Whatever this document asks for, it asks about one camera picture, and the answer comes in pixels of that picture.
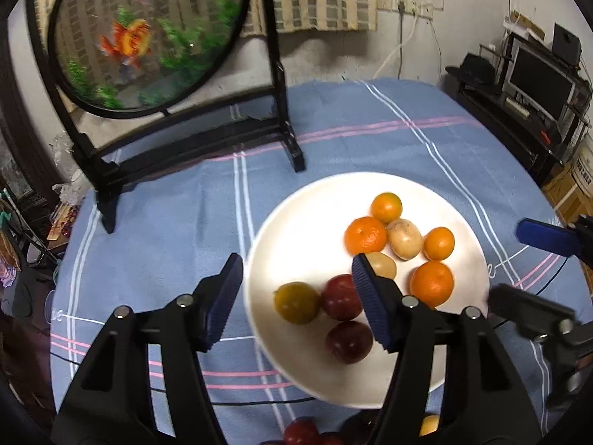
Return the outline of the small yellow-green fruit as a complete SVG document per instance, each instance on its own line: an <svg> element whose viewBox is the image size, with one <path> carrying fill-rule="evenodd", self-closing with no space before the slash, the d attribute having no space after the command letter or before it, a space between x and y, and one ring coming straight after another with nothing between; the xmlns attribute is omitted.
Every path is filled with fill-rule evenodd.
<svg viewBox="0 0 593 445"><path fill-rule="evenodd" d="M424 417L419 436L425 436L435 432L438 429L440 417L438 415L427 415Z"/></svg>

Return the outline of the large orange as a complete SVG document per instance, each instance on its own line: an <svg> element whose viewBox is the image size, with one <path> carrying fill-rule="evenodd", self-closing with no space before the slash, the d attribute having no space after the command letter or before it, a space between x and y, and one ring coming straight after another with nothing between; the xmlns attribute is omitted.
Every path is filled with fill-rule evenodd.
<svg viewBox="0 0 593 445"><path fill-rule="evenodd" d="M408 283L409 293L436 309L452 295L454 277L449 267L440 261L428 261L418 266Z"/></svg>

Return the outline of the tan round fruit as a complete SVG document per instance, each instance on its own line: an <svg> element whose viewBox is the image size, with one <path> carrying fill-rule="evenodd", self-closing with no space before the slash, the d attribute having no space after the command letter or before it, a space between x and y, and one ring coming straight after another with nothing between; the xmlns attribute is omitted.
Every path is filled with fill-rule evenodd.
<svg viewBox="0 0 593 445"><path fill-rule="evenodd" d="M390 248L398 258L408 261L422 250L423 236L411 221L394 220L387 225L386 232Z"/></svg>

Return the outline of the dark red apple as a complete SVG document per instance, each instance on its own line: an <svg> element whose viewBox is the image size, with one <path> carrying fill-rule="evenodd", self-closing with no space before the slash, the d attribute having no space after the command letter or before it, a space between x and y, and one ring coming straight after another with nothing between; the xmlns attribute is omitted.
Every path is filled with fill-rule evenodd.
<svg viewBox="0 0 593 445"><path fill-rule="evenodd" d="M363 310L350 274L339 274L327 281L321 294L321 307L339 322L355 319Z"/></svg>

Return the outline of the red tomato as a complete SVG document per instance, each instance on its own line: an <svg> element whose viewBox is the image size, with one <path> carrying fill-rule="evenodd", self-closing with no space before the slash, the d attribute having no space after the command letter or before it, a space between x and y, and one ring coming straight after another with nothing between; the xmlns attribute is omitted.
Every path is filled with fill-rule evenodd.
<svg viewBox="0 0 593 445"><path fill-rule="evenodd" d="M312 418L295 419L284 430L285 445L319 445L321 443L321 434Z"/></svg>

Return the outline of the green-yellow tomato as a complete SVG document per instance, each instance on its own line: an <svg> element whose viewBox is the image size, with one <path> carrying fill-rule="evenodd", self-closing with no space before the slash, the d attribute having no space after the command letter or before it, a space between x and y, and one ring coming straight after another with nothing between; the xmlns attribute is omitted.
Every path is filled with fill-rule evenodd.
<svg viewBox="0 0 593 445"><path fill-rule="evenodd" d="M303 326L317 318L320 299L319 292L309 284L290 282L274 292L274 309L286 322Z"/></svg>

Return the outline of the orange tomato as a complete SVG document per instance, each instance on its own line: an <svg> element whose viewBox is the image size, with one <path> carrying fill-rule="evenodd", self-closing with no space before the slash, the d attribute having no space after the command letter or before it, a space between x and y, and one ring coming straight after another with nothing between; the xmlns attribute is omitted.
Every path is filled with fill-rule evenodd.
<svg viewBox="0 0 593 445"><path fill-rule="evenodd" d="M394 193L385 192L377 195L370 207L371 216L383 224L389 224L401 217L403 205Z"/></svg>

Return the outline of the white bucket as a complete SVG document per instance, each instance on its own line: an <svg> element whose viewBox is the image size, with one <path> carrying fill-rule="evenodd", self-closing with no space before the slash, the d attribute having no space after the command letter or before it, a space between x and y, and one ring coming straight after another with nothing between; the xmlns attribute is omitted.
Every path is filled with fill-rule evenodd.
<svg viewBox="0 0 593 445"><path fill-rule="evenodd" d="M580 143L573 159L572 176L584 195L593 195L593 146L592 138L586 136Z"/></svg>

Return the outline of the black desk shelf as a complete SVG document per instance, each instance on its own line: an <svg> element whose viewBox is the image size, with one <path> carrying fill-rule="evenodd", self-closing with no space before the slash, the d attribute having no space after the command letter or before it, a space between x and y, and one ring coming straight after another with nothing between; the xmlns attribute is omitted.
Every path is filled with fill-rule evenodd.
<svg viewBox="0 0 593 445"><path fill-rule="evenodd" d="M567 72L576 82L576 92L559 123L546 118L519 95L504 89L511 51L517 43L526 43ZM454 78L456 101L475 116L511 152L540 186L552 178L552 171L564 166L574 156L587 132L587 113L592 102L591 78L580 72L580 39L560 25L554 28L552 46L546 47L536 37L510 32L500 52L490 51L486 58L496 69L493 86L469 85Z"/></svg>

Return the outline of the small orange mandarin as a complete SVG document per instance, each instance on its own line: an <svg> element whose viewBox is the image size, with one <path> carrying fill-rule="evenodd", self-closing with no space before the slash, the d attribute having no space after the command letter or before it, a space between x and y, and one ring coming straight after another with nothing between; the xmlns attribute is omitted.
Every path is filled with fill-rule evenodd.
<svg viewBox="0 0 593 445"><path fill-rule="evenodd" d="M423 254L428 260L445 260L452 254L454 247L454 235L446 227L436 227L424 236Z"/></svg>

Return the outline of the computer monitor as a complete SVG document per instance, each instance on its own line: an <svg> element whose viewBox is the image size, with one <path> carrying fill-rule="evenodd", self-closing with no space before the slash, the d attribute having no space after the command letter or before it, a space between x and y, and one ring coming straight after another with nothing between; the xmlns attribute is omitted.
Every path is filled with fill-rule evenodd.
<svg viewBox="0 0 593 445"><path fill-rule="evenodd" d="M511 51L504 89L519 95L546 118L559 123L576 92L566 71L526 43Z"/></svg>

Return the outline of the tan fruit upper right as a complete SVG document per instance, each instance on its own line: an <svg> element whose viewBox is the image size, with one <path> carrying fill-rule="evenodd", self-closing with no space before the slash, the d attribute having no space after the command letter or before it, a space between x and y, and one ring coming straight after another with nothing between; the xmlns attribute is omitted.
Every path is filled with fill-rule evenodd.
<svg viewBox="0 0 593 445"><path fill-rule="evenodd" d="M397 264L395 261L381 252L365 254L376 275L394 280L397 275Z"/></svg>

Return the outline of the blue plaid tablecloth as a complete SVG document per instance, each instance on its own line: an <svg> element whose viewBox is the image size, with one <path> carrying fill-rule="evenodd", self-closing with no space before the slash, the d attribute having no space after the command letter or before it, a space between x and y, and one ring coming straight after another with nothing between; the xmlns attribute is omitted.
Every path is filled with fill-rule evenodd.
<svg viewBox="0 0 593 445"><path fill-rule="evenodd" d="M139 184L120 197L106 233L87 195L58 272L51 309L51 383L56 408L102 325L120 304L159 309L218 272L232 252L246 258L269 213L310 182L347 172L399 175L435 191L464 217L486 257L490 285L517 284L592 319L578 259L521 246L517 223L558 224L553 208L507 149L432 85L383 78L310 82L288 91L291 123L307 160L295 173L281 144L231 151ZM289 386L256 344L237 296L222 343L200 357L230 444L281 438L309 416L336 431L358 410Z"/></svg>

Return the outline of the goldfish screen black stand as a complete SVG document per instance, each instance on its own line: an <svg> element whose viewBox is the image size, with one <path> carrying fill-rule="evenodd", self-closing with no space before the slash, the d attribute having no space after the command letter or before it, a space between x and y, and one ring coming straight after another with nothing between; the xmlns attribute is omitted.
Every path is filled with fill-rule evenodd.
<svg viewBox="0 0 593 445"><path fill-rule="evenodd" d="M281 142L295 171L305 156L288 115L274 0L261 0L271 80L194 105L191 95L238 44L252 0L25 0L41 82L72 157L113 232L120 195L148 178L253 143ZM225 106L271 99L271 113L220 123L120 163L107 155Z"/></svg>

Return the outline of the wall power sockets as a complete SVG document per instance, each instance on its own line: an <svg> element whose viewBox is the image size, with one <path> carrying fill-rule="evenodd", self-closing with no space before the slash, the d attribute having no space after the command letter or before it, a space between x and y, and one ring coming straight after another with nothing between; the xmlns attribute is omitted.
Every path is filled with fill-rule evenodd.
<svg viewBox="0 0 593 445"><path fill-rule="evenodd" d="M432 20L434 5L423 0L377 0L379 11L403 12L418 18Z"/></svg>

